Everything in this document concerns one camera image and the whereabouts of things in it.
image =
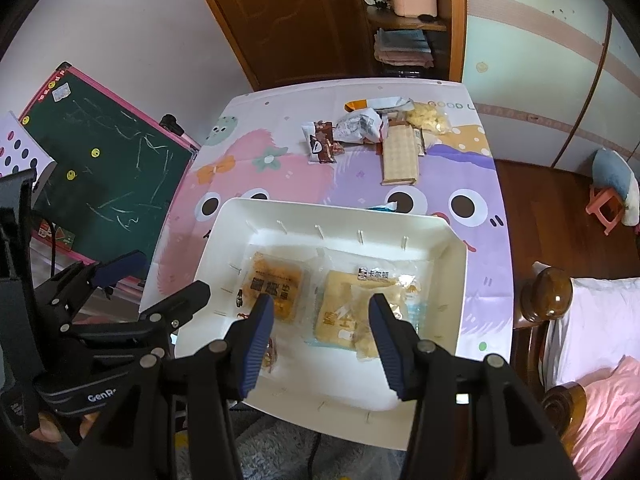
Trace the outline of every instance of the cartoon face print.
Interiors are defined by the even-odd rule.
[[[491,158],[434,146],[420,157],[416,186],[381,186],[380,157],[365,148],[338,162],[325,203],[368,208],[397,202],[397,212],[445,219],[467,248],[463,332],[498,330],[513,309],[511,250]]]
[[[484,129],[476,124],[453,127],[450,132],[439,135],[436,138],[436,143],[444,144],[463,153],[491,155]]]
[[[218,119],[216,125],[212,128],[209,137],[204,141],[205,146],[215,146],[223,140],[229,138],[238,126],[238,119],[235,117],[222,116]]]
[[[158,286],[164,296],[193,281],[210,229],[229,198],[321,202],[333,179],[332,164],[277,147],[267,130],[240,137],[220,158],[190,171],[168,214],[168,241],[159,256]]]

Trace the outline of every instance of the shelf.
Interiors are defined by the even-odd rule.
[[[395,30],[402,28],[437,30],[440,32],[446,32],[447,30],[447,25],[440,21],[423,23],[418,18],[404,18],[390,9],[378,9],[375,6],[367,6],[367,20],[376,27]]]

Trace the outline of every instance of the white polka dot board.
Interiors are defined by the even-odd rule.
[[[56,161],[31,138],[12,112],[0,122],[0,177],[33,168],[37,180],[33,187],[32,205],[56,167]]]

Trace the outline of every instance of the wooden floor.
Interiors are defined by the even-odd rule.
[[[633,228],[618,224],[609,236],[584,208],[591,179],[565,171],[498,160],[507,213],[513,278],[530,277],[536,260],[573,277],[640,276]]]

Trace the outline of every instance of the white plastic tray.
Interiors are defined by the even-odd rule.
[[[466,247],[440,218],[336,206],[232,198],[220,210],[195,279],[211,298],[178,332],[177,357],[225,335],[237,319],[237,269],[249,244],[304,262],[317,248],[385,260],[429,261],[422,338],[455,353],[462,318]],[[278,360],[261,373],[246,403],[283,420],[372,446],[406,449],[415,403],[389,389],[379,359],[307,345],[297,326],[276,322]]]

